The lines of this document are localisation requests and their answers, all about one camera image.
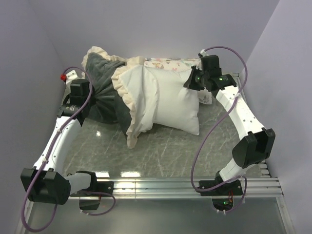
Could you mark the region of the grey quilted plush pillowcase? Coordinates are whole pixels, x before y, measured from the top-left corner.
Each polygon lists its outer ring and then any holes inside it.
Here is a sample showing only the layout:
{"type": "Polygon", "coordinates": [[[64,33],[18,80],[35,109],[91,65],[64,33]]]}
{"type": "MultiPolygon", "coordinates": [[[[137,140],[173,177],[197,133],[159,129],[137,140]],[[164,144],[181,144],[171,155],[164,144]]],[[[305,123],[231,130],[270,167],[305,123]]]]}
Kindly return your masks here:
{"type": "Polygon", "coordinates": [[[116,69],[126,65],[92,52],[87,56],[85,71],[92,78],[93,105],[88,118],[104,124],[119,124],[126,135],[131,123],[130,109],[113,87],[112,76],[116,69]]]}

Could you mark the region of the plain white pillow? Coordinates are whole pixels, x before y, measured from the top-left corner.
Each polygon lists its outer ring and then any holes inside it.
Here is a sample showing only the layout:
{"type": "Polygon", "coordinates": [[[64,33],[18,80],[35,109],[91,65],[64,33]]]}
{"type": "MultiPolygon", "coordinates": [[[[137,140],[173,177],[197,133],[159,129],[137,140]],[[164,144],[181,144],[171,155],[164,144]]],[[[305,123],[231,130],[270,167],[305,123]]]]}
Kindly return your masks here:
{"type": "Polygon", "coordinates": [[[196,90],[184,87],[191,70],[177,72],[152,67],[145,69],[158,82],[159,101],[154,123],[199,135],[198,94],[196,90]]]}

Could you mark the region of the white pillow with cream ruffle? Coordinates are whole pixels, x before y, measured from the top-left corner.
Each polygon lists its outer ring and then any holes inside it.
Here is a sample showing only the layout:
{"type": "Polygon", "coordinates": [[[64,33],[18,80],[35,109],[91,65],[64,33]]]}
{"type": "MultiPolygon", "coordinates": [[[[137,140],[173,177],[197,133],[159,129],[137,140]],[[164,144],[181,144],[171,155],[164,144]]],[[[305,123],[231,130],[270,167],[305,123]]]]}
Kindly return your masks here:
{"type": "Polygon", "coordinates": [[[132,149],[137,143],[139,134],[150,130],[153,126],[159,101],[158,82],[156,78],[149,78],[144,74],[144,57],[122,58],[109,55],[98,46],[92,46],[83,57],[81,65],[84,69],[87,56],[92,52],[106,59],[126,62],[125,66],[116,69],[112,82],[114,89],[130,109],[131,123],[125,137],[127,147],[132,149]]]}

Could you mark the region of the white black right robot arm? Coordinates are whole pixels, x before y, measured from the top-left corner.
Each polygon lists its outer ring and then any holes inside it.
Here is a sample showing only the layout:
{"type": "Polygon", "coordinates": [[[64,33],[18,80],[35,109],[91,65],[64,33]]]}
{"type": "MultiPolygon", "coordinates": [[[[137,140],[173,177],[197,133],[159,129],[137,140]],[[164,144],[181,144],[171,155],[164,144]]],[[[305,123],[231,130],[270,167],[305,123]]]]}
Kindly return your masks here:
{"type": "Polygon", "coordinates": [[[267,129],[252,113],[241,95],[235,79],[222,74],[217,55],[199,54],[200,66],[192,66],[184,87],[193,90],[207,89],[224,107],[232,120],[239,142],[232,150],[230,162],[216,174],[215,190],[220,195],[232,189],[231,180],[243,175],[254,165],[266,160],[275,140],[273,129],[267,129]]]}

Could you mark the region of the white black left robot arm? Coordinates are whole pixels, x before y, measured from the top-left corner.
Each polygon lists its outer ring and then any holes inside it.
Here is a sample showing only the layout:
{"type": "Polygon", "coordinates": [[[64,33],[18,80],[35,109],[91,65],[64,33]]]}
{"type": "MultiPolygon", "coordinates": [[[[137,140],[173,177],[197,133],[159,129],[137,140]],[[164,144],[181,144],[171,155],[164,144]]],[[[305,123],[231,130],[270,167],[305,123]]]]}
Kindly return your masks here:
{"type": "Polygon", "coordinates": [[[93,196],[98,191],[93,172],[78,171],[62,176],[69,148],[81,130],[91,108],[93,88],[85,79],[76,79],[70,85],[69,103],[61,105],[54,131],[42,155],[31,169],[23,169],[21,181],[27,198],[32,202],[63,205],[78,191],[93,196]]]}

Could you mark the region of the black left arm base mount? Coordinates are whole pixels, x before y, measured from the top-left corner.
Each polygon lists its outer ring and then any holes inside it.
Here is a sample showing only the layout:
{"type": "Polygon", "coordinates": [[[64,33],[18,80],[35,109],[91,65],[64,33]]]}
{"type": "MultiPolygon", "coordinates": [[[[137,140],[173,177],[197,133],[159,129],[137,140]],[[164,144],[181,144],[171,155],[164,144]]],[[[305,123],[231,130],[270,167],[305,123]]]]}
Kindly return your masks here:
{"type": "Polygon", "coordinates": [[[80,212],[88,216],[102,216],[109,213],[116,205],[116,198],[113,195],[114,182],[105,181],[97,182],[90,188],[82,189],[71,194],[71,197],[79,198],[80,212]],[[103,198],[111,198],[112,205],[105,211],[95,213],[99,209],[99,205],[103,198]]]}

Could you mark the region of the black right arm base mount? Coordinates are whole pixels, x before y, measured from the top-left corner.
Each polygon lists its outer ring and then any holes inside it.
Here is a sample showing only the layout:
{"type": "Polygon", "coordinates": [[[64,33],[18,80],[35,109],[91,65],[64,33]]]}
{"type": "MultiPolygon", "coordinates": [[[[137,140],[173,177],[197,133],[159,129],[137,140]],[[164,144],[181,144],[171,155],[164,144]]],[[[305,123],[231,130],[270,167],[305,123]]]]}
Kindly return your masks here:
{"type": "Polygon", "coordinates": [[[235,180],[214,190],[200,192],[201,196],[211,196],[213,208],[217,213],[226,215],[240,206],[247,191],[246,183],[235,180]]]}

